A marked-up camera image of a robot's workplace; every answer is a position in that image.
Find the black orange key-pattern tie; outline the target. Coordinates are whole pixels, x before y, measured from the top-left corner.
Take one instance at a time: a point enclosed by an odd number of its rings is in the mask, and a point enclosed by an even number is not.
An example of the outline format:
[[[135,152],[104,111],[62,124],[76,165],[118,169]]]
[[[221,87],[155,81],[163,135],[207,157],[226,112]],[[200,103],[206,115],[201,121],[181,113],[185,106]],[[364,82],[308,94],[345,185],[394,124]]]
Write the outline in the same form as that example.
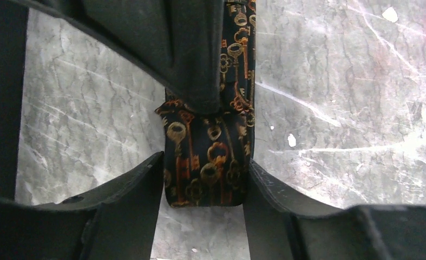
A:
[[[217,113],[194,113],[166,93],[156,110],[165,130],[164,184],[173,208],[238,206],[254,153],[255,1],[226,1]]]

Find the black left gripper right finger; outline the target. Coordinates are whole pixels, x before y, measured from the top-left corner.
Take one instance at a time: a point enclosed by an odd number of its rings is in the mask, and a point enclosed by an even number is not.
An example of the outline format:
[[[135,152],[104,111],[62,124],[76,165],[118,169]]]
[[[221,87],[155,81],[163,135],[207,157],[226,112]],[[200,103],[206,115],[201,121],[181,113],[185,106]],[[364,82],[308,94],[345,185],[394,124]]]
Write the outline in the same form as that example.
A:
[[[250,162],[243,204],[252,259],[426,259],[426,205],[339,209]]]

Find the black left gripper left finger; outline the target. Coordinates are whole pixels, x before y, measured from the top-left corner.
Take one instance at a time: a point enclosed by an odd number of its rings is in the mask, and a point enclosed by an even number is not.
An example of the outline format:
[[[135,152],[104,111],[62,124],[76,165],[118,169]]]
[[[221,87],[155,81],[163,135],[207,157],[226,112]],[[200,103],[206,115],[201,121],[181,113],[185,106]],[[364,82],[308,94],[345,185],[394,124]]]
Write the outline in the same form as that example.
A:
[[[61,203],[0,197],[0,259],[150,259],[163,153]]]

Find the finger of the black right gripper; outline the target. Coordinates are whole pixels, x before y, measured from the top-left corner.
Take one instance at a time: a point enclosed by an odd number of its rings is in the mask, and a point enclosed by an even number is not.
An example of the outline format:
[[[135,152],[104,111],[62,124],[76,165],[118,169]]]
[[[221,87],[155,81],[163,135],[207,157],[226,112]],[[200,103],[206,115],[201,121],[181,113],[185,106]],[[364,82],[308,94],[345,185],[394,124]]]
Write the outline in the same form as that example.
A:
[[[220,109],[224,1],[21,1],[134,63],[199,114]]]

